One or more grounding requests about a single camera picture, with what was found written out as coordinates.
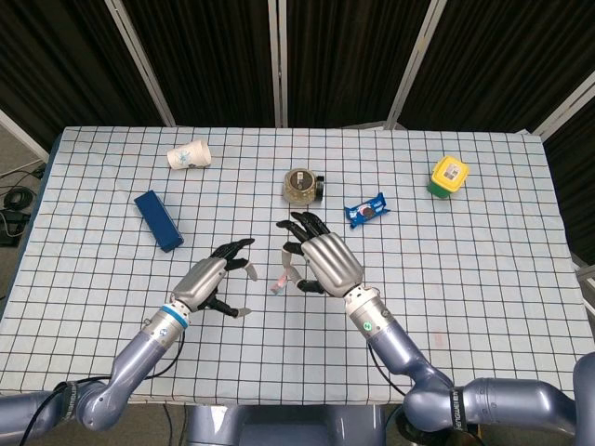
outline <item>grid pattern tablecloth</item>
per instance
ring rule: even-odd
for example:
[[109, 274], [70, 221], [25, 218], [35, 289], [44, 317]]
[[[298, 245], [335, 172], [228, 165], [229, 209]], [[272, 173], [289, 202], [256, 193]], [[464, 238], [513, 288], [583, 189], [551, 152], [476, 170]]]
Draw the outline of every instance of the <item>grid pattern tablecloth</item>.
[[[208, 140], [210, 167], [171, 170], [165, 153]], [[445, 154], [467, 163], [450, 200], [426, 191]], [[0, 391], [50, 389], [108, 374], [112, 359], [191, 265], [252, 236], [261, 280], [234, 271], [220, 297], [244, 319], [192, 315], [176, 367], [133, 400], [367, 403], [400, 400], [346, 321], [341, 299], [272, 295], [287, 240], [285, 173], [326, 177], [311, 206], [345, 237], [390, 310], [459, 385], [540, 378], [572, 394], [593, 350], [539, 138], [366, 130], [111, 128], [65, 130], [0, 324]], [[184, 237], [165, 254], [133, 199], [163, 199]], [[350, 230], [343, 206], [383, 191], [391, 212]], [[167, 353], [171, 359], [176, 348]], [[163, 360], [158, 368], [166, 363]], [[408, 379], [393, 377], [407, 389]]]

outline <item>small pink object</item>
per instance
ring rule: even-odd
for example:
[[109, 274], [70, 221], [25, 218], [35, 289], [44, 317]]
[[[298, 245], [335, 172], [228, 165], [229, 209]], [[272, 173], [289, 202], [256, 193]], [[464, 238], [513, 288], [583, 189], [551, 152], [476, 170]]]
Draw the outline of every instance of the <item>small pink object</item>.
[[279, 278], [279, 280], [277, 281], [276, 284], [274, 284], [271, 287], [271, 291], [278, 295], [280, 291], [282, 291], [285, 286], [287, 285], [287, 269], [285, 270], [285, 272], [281, 275], [281, 277]]

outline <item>cable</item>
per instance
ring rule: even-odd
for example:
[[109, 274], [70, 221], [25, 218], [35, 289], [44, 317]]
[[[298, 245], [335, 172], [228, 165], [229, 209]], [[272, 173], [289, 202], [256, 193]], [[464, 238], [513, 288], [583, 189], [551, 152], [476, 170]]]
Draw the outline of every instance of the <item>cable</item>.
[[171, 369], [174, 364], [176, 362], [178, 362], [178, 358], [179, 355], [182, 353], [182, 349], [184, 348], [184, 341], [186, 341], [186, 332], [182, 332], [182, 337], [179, 340], [179, 345], [178, 345], [178, 353], [176, 353], [176, 356], [174, 357], [174, 359], [169, 363], [169, 365], [167, 367], [164, 368], [164, 370], [162, 370], [161, 372], [159, 372], [158, 374], [150, 374], [149, 376], [147, 376], [145, 379], [143, 379], [143, 381], [146, 381], [148, 379], [154, 379], [157, 378], [159, 376], [161, 376], [162, 374], [165, 374], [169, 369]]
[[182, 446], [184, 440], [184, 432], [186, 432], [186, 423], [188, 423], [188, 408], [184, 404], [184, 423], [182, 423], [182, 431], [179, 434], [178, 446]]
[[[25, 174], [25, 175], [23, 175], [21, 178], [19, 178], [19, 181], [22, 181], [22, 180], [23, 180], [24, 178], [26, 178], [26, 177], [33, 177], [33, 178], [35, 178], [35, 179], [39, 179], [38, 177], [36, 177], [36, 176], [33, 174], [33, 172], [27, 172], [26, 170], [15, 170], [15, 171], [9, 172], [9, 173], [7, 173], [7, 174], [4, 174], [2, 177], [0, 177], [0, 179], [3, 179], [3, 178], [6, 178], [6, 177], [9, 177], [9, 176], [10, 176], [10, 175], [12, 175], [12, 174]], [[0, 186], [0, 188], [9, 188], [9, 187], [10, 187], [10, 186]]]
[[378, 369], [378, 371], [380, 372], [380, 374], [382, 375], [382, 377], [386, 380], [386, 382], [389, 383], [390, 386], [392, 388], [394, 388], [397, 392], [399, 392], [402, 396], [405, 396], [405, 392], [403, 392], [402, 390], [400, 390], [397, 387], [396, 384], [394, 384], [392, 381], [390, 381], [390, 378], [380, 368], [380, 365], [378, 364], [378, 361], [376, 360], [376, 356], [374, 354], [374, 350], [372, 349], [372, 347], [369, 344], [368, 344], [368, 351], [370, 352], [370, 356], [372, 357], [372, 361], [374, 362], [374, 365], [376, 366], [376, 368]]
[[44, 162], [44, 160], [31, 161], [30, 163], [23, 164], [23, 165], [17, 167], [16, 169], [12, 169], [12, 170], [9, 170], [8, 172], [0, 174], [0, 178], [8, 177], [9, 175], [14, 174], [15, 172], [22, 172], [23, 171], [22, 169], [24, 169], [25, 167], [29, 167], [30, 165], [34, 165], [37, 163], [43, 163], [43, 162]]
[[2, 210], [0, 210], [0, 217], [2, 218], [2, 221], [4, 221], [4, 228], [7, 232], [7, 236], [8, 237], [20, 237], [22, 234], [25, 233], [25, 230], [22, 230], [21, 232], [17, 232], [16, 234], [11, 234], [10, 232], [8, 232], [8, 222], [7, 222], [7, 218], [4, 216], [4, 213], [2, 212]]
[[167, 423], [169, 424], [169, 441], [167, 442], [167, 445], [173, 446], [172, 441], [174, 440], [174, 425], [171, 422], [171, 415], [169, 414], [169, 411], [167, 410], [167, 404], [163, 404], [163, 406], [164, 406], [165, 416], [167, 417]]
[[33, 430], [33, 426], [34, 426], [35, 422], [37, 421], [37, 418], [39, 417], [39, 414], [46, 408], [46, 406], [54, 398], [56, 398], [61, 392], [63, 392], [65, 388], [66, 388], [66, 384], [64, 384], [64, 383], [58, 384], [56, 386], [56, 388], [52, 391], [52, 393], [50, 393], [47, 396], [47, 398], [45, 400], [43, 400], [43, 402], [39, 405], [39, 407], [37, 408], [37, 410], [35, 411], [35, 413], [31, 417], [31, 420], [29, 421], [29, 424], [27, 425], [27, 428], [25, 429], [24, 434], [22, 434], [22, 439], [20, 439], [19, 446], [24, 446], [25, 443], [27, 442], [27, 439], [29, 438], [29, 435], [31, 434], [31, 431]]
[[4, 207], [10, 211], [21, 211], [33, 202], [33, 191], [22, 186], [13, 187], [4, 197]]
[[[16, 187], [17, 187], [17, 186], [18, 186], [18, 185], [21, 183], [21, 181], [22, 181], [23, 179], [25, 179], [26, 177], [27, 177], [26, 175], [25, 175], [25, 176], [23, 176], [23, 177], [21, 177], [21, 178], [19, 179], [19, 181], [17, 181], [17, 182], [16, 182], [15, 184], [13, 184], [12, 186], [0, 186], [0, 189], [10, 188], [10, 189], [9, 189], [9, 190], [7, 190], [6, 192], [2, 192], [2, 193], [0, 193], [0, 197], [3, 197], [3, 196], [5, 196], [5, 195], [6, 195], [7, 193], [9, 193], [11, 190], [15, 189], [15, 188], [16, 188]], [[37, 196], [37, 194], [36, 194], [35, 192], [33, 192], [32, 190], [31, 190], [31, 193], [32, 193], [33, 195]]]
[[[146, 381], [148, 379], [154, 379], [154, 378], [166, 373], [169, 369], [171, 369], [174, 366], [174, 364], [178, 361], [179, 355], [181, 354], [182, 348], [184, 347], [185, 340], [186, 340], [186, 333], [182, 332], [181, 339], [179, 340], [178, 353], [176, 353], [176, 357], [169, 363], [169, 365], [167, 367], [164, 368], [164, 370], [162, 370], [158, 374], [152, 374], [150, 376], [147, 376], [145, 379], [143, 379], [143, 381]], [[84, 383], [90, 383], [90, 382], [94, 382], [94, 381], [108, 380], [111, 378], [112, 378], [111, 375], [89, 376], [88, 378], [79, 379], [78, 381], [76, 381], [76, 383], [84, 384]], [[27, 425], [27, 428], [25, 429], [25, 432], [22, 435], [22, 439], [20, 439], [19, 446], [24, 446], [24, 444], [27, 442], [27, 439], [29, 438], [29, 435], [31, 434], [31, 431], [33, 429], [35, 422], [37, 421], [37, 418], [39, 417], [39, 414], [46, 408], [46, 406], [54, 398], [56, 398], [56, 396], [58, 396], [61, 392], [63, 392], [66, 387], [67, 387], [66, 383], [59, 383], [56, 386], [56, 388], [52, 391], [52, 393], [50, 393], [47, 396], [47, 398], [45, 400], [43, 400], [43, 402], [39, 405], [39, 407], [33, 414], [33, 417], [29, 421], [29, 424]], [[170, 433], [170, 436], [169, 436], [169, 445], [170, 446], [172, 445], [172, 441], [173, 441], [173, 433]]]

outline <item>paper cup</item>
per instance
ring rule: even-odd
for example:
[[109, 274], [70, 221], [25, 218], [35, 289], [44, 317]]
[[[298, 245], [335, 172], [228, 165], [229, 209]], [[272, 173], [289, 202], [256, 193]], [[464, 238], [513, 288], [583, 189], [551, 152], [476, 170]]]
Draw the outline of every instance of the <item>paper cup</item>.
[[167, 153], [167, 160], [172, 169], [205, 167], [211, 164], [211, 152], [206, 142], [193, 141]]

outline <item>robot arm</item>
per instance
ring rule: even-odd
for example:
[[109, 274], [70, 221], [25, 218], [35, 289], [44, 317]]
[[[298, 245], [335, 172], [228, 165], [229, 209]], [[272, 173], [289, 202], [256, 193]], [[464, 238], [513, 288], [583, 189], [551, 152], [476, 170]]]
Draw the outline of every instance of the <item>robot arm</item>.
[[[461, 428], [466, 419], [472, 424], [556, 430], [575, 434], [576, 446], [595, 444], [595, 386], [591, 384], [595, 353], [575, 366], [576, 404], [559, 389], [537, 380], [480, 378], [457, 388], [419, 351], [385, 307], [379, 291], [363, 285], [362, 266], [349, 247], [316, 215], [291, 215], [303, 228], [290, 220], [277, 224], [299, 240], [284, 245], [282, 260], [287, 277], [302, 291], [343, 297], [350, 319], [390, 372], [415, 381], [403, 401], [412, 425], [435, 432]], [[318, 280], [304, 281], [291, 265], [292, 255], [304, 256]]]
[[80, 399], [76, 417], [81, 424], [91, 430], [106, 430], [117, 423], [134, 389], [188, 328], [190, 313], [212, 308], [237, 318], [249, 312], [247, 308], [229, 307], [216, 299], [216, 293], [229, 270], [245, 268], [253, 280], [257, 279], [247, 259], [235, 258], [240, 249], [253, 242], [243, 239], [224, 244], [191, 268], [174, 288], [171, 302], [157, 311], [114, 360], [110, 382]]
[[[254, 239], [244, 239], [224, 244], [211, 257], [194, 265], [172, 292], [170, 302], [147, 321], [114, 359], [108, 384], [99, 381], [80, 386], [69, 383], [68, 397], [60, 392], [47, 404], [29, 437], [43, 435], [73, 414], [88, 429], [109, 429], [120, 419], [132, 392], [188, 327], [191, 313], [212, 308], [234, 318], [248, 314], [247, 308], [231, 308], [217, 300], [216, 294], [218, 284], [230, 270], [243, 268], [252, 280], [257, 279], [247, 259], [235, 258], [243, 247], [253, 242]], [[23, 437], [33, 414], [49, 394], [35, 392], [0, 399], [0, 444], [13, 443]]]

